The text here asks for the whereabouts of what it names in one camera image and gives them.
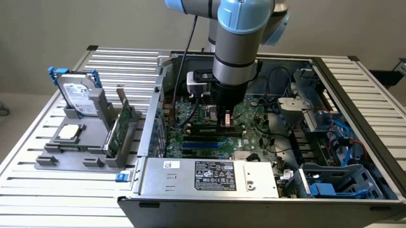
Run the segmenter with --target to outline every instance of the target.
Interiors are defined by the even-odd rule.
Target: blue cable
[[[342,167],[348,165],[348,163],[350,161],[350,157],[352,157],[352,148],[349,147],[348,155],[345,157],[345,160],[344,160],[344,163],[342,163]]]
[[[352,132],[352,128],[349,126],[346,126],[342,122],[340,122],[338,120],[333,120],[333,123],[338,126],[341,126],[349,133],[350,135],[350,132]]]

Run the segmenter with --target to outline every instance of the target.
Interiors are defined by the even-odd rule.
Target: slotted aluminum surface
[[[117,84],[125,84],[130,103],[146,114],[159,74],[158,56],[159,51],[155,50],[99,48],[82,59],[79,66],[81,69],[99,70],[109,100],[115,104],[119,104]],[[336,72],[340,80],[360,78],[361,82],[369,82],[362,71],[354,68],[354,63],[345,57],[326,57],[325,61],[333,71],[345,71]],[[366,99],[374,98],[385,102],[378,92],[372,97],[365,93],[350,95],[366,95]],[[0,165],[0,227],[133,227],[115,199],[130,189],[130,184],[115,183],[114,173],[45,171],[34,168],[35,159],[63,120],[63,107],[62,97],[55,93]],[[364,109],[369,110],[368,117],[372,118],[381,117],[378,114],[382,112],[389,112],[397,119],[401,116],[392,110],[378,109],[382,112],[376,112],[376,108]],[[386,134],[382,138],[393,136],[394,131],[386,129],[392,126],[376,127],[378,132]],[[129,166],[135,165],[142,128],[143,121],[131,147]],[[402,155],[402,150],[392,148],[392,151]]]
[[[406,111],[360,62],[322,58],[368,123],[406,171]],[[328,92],[325,96],[334,107]]]

